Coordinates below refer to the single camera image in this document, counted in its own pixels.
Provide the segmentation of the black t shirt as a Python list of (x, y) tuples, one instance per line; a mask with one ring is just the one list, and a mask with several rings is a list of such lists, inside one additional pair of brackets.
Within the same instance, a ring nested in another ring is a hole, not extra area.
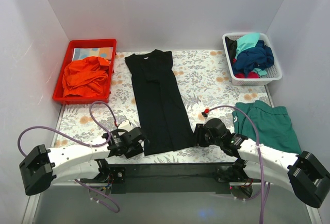
[(125, 58), (139, 122), (148, 141), (146, 156), (194, 146), (193, 131), (172, 71), (171, 51), (154, 50)]

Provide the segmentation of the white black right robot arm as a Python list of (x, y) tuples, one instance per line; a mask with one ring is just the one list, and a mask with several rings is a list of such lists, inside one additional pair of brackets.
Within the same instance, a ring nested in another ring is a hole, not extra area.
[(270, 182), (293, 192), (313, 208), (319, 208), (329, 193), (329, 171), (311, 152), (295, 154), (257, 145), (244, 135), (231, 133), (218, 118), (197, 124), (194, 137), (198, 146), (215, 145), (236, 158), (229, 171), (230, 179)]

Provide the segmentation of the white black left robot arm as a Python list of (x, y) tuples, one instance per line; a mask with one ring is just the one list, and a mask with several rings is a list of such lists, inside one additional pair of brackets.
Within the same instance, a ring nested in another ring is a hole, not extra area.
[(126, 126), (105, 132), (84, 144), (62, 148), (38, 145), (19, 164), (27, 196), (39, 194), (52, 184), (82, 179), (89, 183), (123, 182), (125, 170), (109, 165), (107, 158), (132, 158), (143, 153), (148, 139), (140, 127)]

